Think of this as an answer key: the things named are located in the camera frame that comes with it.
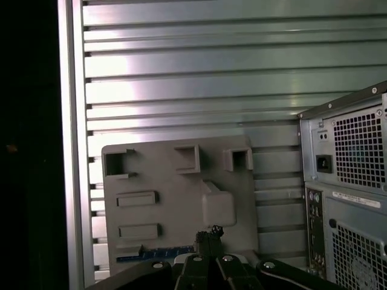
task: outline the mesh vent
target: mesh vent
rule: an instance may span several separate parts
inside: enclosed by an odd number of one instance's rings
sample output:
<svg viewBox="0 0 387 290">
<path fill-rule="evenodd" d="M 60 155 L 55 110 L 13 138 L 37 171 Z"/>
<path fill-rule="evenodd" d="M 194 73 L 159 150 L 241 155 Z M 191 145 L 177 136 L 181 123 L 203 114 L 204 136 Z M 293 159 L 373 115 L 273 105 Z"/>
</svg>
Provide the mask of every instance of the mesh vent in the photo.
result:
<svg viewBox="0 0 387 290">
<path fill-rule="evenodd" d="M 339 180 L 380 189 L 386 182 L 381 119 L 375 114 L 340 120 L 334 127 Z"/>
<path fill-rule="evenodd" d="M 380 245 L 343 226 L 333 233 L 336 283 L 349 290 L 387 289 L 387 262 Z"/>
</svg>

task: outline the computer tower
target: computer tower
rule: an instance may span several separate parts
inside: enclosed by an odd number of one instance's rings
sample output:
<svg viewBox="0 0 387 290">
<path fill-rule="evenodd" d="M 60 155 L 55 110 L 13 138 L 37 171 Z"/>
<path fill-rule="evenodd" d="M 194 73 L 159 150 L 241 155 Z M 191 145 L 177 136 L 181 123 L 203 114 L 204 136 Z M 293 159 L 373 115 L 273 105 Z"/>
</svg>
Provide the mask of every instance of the computer tower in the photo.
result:
<svg viewBox="0 0 387 290">
<path fill-rule="evenodd" d="M 387 289 L 387 81 L 300 113 L 310 271 Z"/>
</svg>

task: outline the rectangular slot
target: rectangular slot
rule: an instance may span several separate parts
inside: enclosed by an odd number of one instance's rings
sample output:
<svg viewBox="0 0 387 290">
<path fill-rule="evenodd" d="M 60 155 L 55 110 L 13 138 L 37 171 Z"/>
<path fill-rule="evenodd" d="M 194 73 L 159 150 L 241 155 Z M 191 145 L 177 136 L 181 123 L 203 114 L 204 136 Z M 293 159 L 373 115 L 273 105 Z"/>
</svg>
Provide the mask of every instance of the rectangular slot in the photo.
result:
<svg viewBox="0 0 387 290">
<path fill-rule="evenodd" d="M 125 174 L 124 158 L 125 153 L 106 154 L 105 174 L 108 176 Z"/>
<path fill-rule="evenodd" d="M 316 155 L 317 172 L 333 173 L 332 155 Z"/>
<path fill-rule="evenodd" d="M 117 247 L 117 254 L 115 255 L 118 259 L 122 257 L 138 257 L 143 252 L 143 245 L 138 246 L 126 246 L 124 248 Z"/>
<path fill-rule="evenodd" d="M 224 168 L 227 171 L 253 170 L 251 148 L 229 149 L 224 152 Z"/>
<path fill-rule="evenodd" d="M 129 240 L 152 240 L 158 238 L 158 224 L 130 225 L 119 228 L 121 238 Z"/>
<path fill-rule="evenodd" d="M 117 197 L 118 207 L 135 207 L 156 203 L 156 192 L 125 193 Z"/>
<path fill-rule="evenodd" d="M 174 149 L 179 153 L 176 160 L 179 174 L 200 173 L 199 145 L 177 146 Z"/>
</svg>

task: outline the screw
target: screw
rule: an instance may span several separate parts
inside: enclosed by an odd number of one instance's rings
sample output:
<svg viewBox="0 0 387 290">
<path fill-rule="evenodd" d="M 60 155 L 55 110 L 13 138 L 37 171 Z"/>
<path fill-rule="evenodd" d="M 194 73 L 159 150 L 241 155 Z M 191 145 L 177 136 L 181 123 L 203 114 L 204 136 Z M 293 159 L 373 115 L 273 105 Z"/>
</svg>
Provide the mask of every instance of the screw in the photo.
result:
<svg viewBox="0 0 387 290">
<path fill-rule="evenodd" d="M 155 268 L 155 269 L 160 269 L 162 267 L 163 267 L 162 263 L 155 263 L 155 264 L 153 264 L 153 268 Z"/>
<path fill-rule="evenodd" d="M 225 262 L 229 262 L 229 261 L 232 261 L 234 258 L 232 256 L 224 256 L 223 257 L 223 261 Z"/>
<path fill-rule="evenodd" d="M 273 269 L 276 265 L 274 265 L 274 263 L 271 263 L 271 262 L 266 262 L 264 264 L 264 267 L 267 268 L 267 269 Z"/>
</svg>

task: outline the white sticker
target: white sticker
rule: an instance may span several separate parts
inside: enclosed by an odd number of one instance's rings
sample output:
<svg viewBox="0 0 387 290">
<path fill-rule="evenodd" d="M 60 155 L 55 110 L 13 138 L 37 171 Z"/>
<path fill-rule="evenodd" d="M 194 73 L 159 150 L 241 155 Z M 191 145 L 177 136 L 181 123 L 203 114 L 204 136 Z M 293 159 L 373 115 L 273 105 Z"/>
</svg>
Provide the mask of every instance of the white sticker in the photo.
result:
<svg viewBox="0 0 387 290">
<path fill-rule="evenodd" d="M 370 199 L 360 198 L 358 196 L 346 195 L 346 194 L 341 193 L 341 192 L 333 192 L 333 196 L 335 198 L 345 199 L 346 201 L 353 201 L 353 202 L 356 202 L 358 204 L 367 205 L 369 207 L 375 207 L 375 208 L 382 207 L 382 205 L 380 204 L 379 201 L 372 201 Z"/>
</svg>

